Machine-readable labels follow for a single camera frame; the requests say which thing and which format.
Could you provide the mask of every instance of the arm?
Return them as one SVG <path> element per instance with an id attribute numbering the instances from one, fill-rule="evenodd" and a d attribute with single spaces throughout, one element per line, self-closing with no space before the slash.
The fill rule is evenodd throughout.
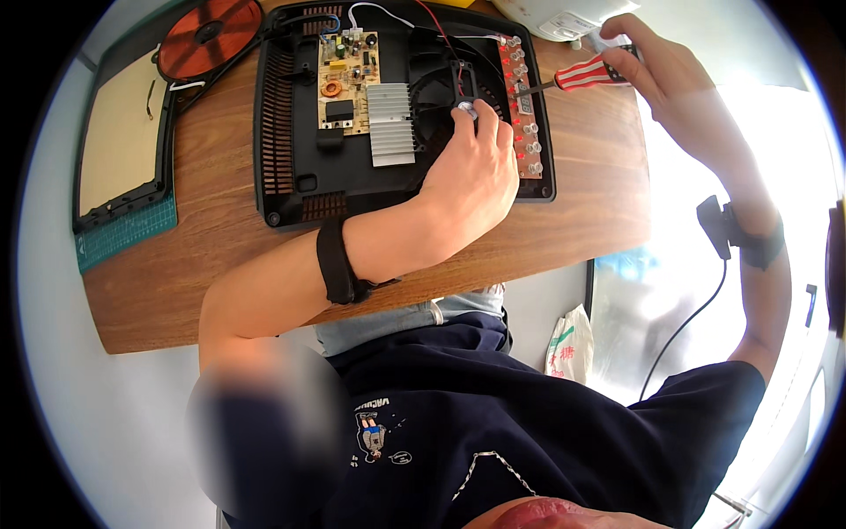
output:
<path id="1" fill-rule="evenodd" d="M 413 199 L 358 215 L 343 225 L 349 263 L 381 283 L 445 261 L 500 223 L 517 195 L 513 130 L 483 101 L 453 110 L 455 133 Z M 206 292 L 200 314 L 200 370 L 245 361 L 251 340 L 275 336 L 326 310 L 317 232 L 290 240 L 227 272 Z"/>
<path id="2" fill-rule="evenodd" d="M 609 19 L 600 33 L 606 39 L 621 34 L 640 49 L 644 62 L 617 48 L 603 52 L 603 60 L 649 102 L 652 117 L 676 143 L 717 175 L 740 227 L 750 235 L 770 235 L 778 211 L 749 145 L 708 73 L 688 48 L 662 39 L 632 14 Z M 749 362 L 769 383 L 790 314 L 787 248 L 766 271 L 741 262 L 740 281 L 746 331 L 728 359 Z"/>

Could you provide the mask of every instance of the circuit board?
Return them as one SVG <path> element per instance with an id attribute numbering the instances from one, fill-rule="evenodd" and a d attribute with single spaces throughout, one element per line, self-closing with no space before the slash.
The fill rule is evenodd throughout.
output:
<path id="1" fill-rule="evenodd" d="M 505 86 L 508 87 L 508 110 L 511 126 L 514 127 L 514 152 L 517 153 L 517 172 L 522 179 L 543 178 L 541 144 L 537 140 L 538 127 L 535 123 L 535 109 L 531 96 L 516 97 L 516 91 L 528 90 L 525 74 L 525 52 L 518 36 L 503 36 L 499 47 L 499 58 L 503 62 Z"/>
<path id="2" fill-rule="evenodd" d="M 317 51 L 317 126 L 343 129 L 343 135 L 368 134 L 366 87 L 381 82 L 379 35 L 346 30 L 325 37 Z"/>

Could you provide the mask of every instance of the white plastic bag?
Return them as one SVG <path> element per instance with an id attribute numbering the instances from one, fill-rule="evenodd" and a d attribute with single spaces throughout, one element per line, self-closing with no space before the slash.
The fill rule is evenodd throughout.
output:
<path id="1" fill-rule="evenodd" d="M 593 332 L 585 308 L 577 306 L 558 319 L 547 347 L 544 373 L 567 378 L 580 384 L 587 382 L 593 364 Z"/>

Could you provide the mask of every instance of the cutting mat grid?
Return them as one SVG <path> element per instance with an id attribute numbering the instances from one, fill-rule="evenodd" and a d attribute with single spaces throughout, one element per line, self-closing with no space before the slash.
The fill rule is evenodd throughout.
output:
<path id="1" fill-rule="evenodd" d="M 173 192 L 140 210 L 76 235 L 76 261 L 84 273 L 109 257 L 170 228 L 175 228 Z"/>

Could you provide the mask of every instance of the yellow circuit board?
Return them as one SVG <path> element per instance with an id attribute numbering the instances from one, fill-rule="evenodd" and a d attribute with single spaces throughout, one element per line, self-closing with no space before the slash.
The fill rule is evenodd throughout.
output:
<path id="1" fill-rule="evenodd" d="M 379 35 L 375 31 L 362 31 L 349 35 L 326 35 L 327 41 L 320 41 L 317 69 L 317 126 L 322 129 L 343 128 L 343 135 L 370 133 L 367 117 L 367 85 L 378 85 Z M 334 113 L 327 120 L 327 103 L 352 101 L 352 119 L 344 105 L 330 105 L 330 110 L 339 107 L 344 113 Z"/>

